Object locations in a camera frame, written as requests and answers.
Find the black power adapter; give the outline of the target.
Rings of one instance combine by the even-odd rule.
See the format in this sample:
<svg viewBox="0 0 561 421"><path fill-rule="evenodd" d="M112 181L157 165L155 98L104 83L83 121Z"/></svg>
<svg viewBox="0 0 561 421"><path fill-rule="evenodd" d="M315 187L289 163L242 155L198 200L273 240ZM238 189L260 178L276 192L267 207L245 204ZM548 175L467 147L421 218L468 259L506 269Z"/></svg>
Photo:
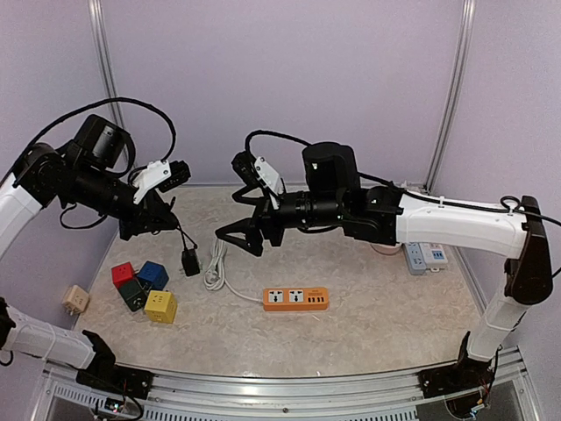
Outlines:
<svg viewBox="0 0 561 421"><path fill-rule="evenodd" d="M192 277L201 273L201 265L196 252L198 245L183 230L180 220L175 216L173 212L175 201L176 197L173 196L171 202L167 205L169 212L168 218L174 224L174 229L177 230L181 235L181 266L183 269L183 273L187 277Z"/></svg>

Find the orange power strip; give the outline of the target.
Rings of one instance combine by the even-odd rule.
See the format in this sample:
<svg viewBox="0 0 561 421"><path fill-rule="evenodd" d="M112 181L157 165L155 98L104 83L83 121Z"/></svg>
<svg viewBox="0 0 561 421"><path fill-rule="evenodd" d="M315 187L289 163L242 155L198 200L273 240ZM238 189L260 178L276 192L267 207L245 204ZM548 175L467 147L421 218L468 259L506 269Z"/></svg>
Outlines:
<svg viewBox="0 0 561 421"><path fill-rule="evenodd" d="M216 239L210 249L210 263L203 275L203 284L208 291L227 288L234 296L260 304L268 312L295 312L328 310L329 291L325 287L264 289L261 298L246 296L233 288L226 277L225 256L227 245Z"/></svg>

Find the beige plug adapter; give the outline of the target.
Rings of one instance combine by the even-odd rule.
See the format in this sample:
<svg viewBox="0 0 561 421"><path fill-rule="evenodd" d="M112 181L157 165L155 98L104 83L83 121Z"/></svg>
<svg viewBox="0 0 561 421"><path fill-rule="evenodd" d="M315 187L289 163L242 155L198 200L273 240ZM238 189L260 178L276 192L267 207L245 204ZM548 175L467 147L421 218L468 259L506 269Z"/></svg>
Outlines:
<svg viewBox="0 0 561 421"><path fill-rule="evenodd" d="M82 314L89 305L89 293L80 286L73 285L64 295L62 305L71 316Z"/></svg>

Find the pink round power strip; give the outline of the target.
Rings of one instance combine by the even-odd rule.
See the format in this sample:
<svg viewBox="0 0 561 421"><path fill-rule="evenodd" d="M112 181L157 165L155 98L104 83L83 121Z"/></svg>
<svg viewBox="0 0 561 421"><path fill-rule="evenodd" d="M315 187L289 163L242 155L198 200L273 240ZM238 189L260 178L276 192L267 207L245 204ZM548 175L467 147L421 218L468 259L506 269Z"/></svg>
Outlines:
<svg viewBox="0 0 561 421"><path fill-rule="evenodd" d="M379 254L391 256L396 255L401 250L401 244L397 244L395 246L388 246L382 244L371 244L372 249Z"/></svg>

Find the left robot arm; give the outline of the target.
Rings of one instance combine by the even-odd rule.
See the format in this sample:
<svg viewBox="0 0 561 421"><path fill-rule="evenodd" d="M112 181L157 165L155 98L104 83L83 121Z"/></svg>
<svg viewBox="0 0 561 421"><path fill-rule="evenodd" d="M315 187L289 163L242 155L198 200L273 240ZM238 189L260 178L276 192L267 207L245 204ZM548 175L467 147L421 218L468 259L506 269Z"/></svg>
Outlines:
<svg viewBox="0 0 561 421"><path fill-rule="evenodd" d="M159 195L171 176L171 162L154 162L129 184L122 180L124 172L113 171L122 151L134 154L131 135L92 114L65 145L53 148L39 141L22 152L1 182L1 250L6 252L54 199L61 206L81 204L101 218L115 218L123 240L177 230L172 204ZM98 334L29 318L6 302L1 303L1 348L69 365L106 390L123 380L115 354Z"/></svg>

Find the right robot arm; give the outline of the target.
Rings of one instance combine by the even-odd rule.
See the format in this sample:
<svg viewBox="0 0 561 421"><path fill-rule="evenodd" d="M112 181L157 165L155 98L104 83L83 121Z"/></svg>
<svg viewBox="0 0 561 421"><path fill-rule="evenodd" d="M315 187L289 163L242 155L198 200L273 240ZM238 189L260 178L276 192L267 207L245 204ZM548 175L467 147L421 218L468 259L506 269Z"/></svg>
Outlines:
<svg viewBox="0 0 561 421"><path fill-rule="evenodd" d="M302 150L307 189L287 192L281 177L249 149L232 162L245 186L234 194L253 214L219 228L217 237L260 256L263 245L279 246L289 228L321 232L341 229L372 244L438 243L478 249L505 258L506 281L478 326L465 335L448 380L467 389L482 375L502 341L527 310L553 290L545 218L531 196L505 197L497 204L426 196L377 181L361 185L351 147L336 142L307 144Z"/></svg>

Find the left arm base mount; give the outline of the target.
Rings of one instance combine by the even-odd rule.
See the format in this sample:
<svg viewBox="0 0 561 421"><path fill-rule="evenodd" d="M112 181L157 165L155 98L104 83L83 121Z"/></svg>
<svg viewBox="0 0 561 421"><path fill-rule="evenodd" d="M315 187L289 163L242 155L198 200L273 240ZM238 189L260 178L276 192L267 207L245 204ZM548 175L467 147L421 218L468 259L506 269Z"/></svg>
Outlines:
<svg viewBox="0 0 561 421"><path fill-rule="evenodd" d="M108 375L94 375L80 369L76 381L92 389L146 400L153 384L153 377L154 374L147 370L116 365Z"/></svg>

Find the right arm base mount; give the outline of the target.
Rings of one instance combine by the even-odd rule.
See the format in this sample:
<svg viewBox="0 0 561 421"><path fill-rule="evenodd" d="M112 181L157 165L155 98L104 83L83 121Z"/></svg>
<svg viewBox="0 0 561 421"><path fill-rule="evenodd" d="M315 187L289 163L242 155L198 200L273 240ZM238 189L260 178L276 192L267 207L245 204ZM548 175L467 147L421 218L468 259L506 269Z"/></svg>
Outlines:
<svg viewBox="0 0 561 421"><path fill-rule="evenodd" d="M460 370L453 365L429 368L417 375L425 399L476 389L489 384L494 374L488 369Z"/></svg>

